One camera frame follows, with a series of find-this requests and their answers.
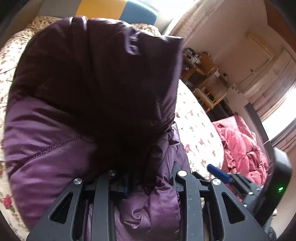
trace purple puffer jacket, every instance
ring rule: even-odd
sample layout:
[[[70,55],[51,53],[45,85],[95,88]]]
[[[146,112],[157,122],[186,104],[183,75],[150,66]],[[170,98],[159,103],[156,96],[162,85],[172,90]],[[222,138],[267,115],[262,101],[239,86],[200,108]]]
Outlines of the purple puffer jacket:
[[[28,228],[72,179],[128,167],[137,185],[117,207],[117,240],[178,240],[178,195],[168,181],[173,161],[190,171],[173,124],[182,45],[111,19],[61,20],[32,38],[3,141]]]

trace silver screw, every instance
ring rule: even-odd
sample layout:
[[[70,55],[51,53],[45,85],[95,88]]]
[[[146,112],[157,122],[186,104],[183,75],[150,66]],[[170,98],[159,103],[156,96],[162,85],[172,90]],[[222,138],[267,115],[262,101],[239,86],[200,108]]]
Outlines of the silver screw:
[[[187,176],[187,172],[184,171],[184,170],[181,170],[181,171],[178,171],[178,175],[179,175],[180,177],[185,177],[185,176]]]
[[[213,179],[212,180],[212,183],[214,184],[214,185],[220,185],[221,184],[221,181],[218,179],[218,178],[215,178],[215,179]]]
[[[115,170],[110,170],[110,171],[107,172],[107,174],[109,176],[115,176],[116,175],[116,171]]]
[[[76,179],[74,179],[74,184],[76,184],[76,185],[79,185],[80,183],[82,183],[82,180],[81,180],[81,178],[76,178]]]

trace window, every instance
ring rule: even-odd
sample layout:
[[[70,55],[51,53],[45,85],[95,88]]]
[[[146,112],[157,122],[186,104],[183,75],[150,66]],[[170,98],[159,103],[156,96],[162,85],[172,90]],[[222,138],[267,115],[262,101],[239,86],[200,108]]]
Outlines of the window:
[[[280,134],[296,118],[295,103],[296,88],[292,89],[279,108],[262,122],[269,140]]]
[[[168,18],[173,18],[180,12],[184,13],[193,4],[194,0],[138,0],[162,13]]]

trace red quilted blanket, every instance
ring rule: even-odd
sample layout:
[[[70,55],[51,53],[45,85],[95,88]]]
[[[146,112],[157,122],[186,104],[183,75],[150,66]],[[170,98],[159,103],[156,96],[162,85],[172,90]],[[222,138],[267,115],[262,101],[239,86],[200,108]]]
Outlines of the red quilted blanket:
[[[243,118],[235,113],[232,117],[213,122],[213,125],[224,148],[222,171],[240,172],[257,185],[264,185],[268,160]]]

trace floral bedsheet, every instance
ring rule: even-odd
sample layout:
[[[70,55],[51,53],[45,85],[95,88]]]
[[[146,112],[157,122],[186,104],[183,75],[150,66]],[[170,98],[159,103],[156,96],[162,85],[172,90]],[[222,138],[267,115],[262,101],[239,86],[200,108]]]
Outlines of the floral bedsheet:
[[[207,165],[221,168],[224,150],[221,139],[195,96],[179,80],[175,110],[180,140],[184,145],[191,171],[211,179]]]
[[[56,17],[36,17],[23,31],[14,34],[0,50],[0,211],[21,241],[26,240],[29,230],[22,221],[12,197],[2,148],[8,92],[17,63],[29,40],[37,31],[58,20],[60,19]],[[160,35],[154,26],[134,26],[156,36]],[[198,171],[203,177],[210,179],[206,166],[210,163],[219,168],[222,166],[222,143],[208,116],[182,81],[179,81],[178,85],[175,115],[191,170]]]

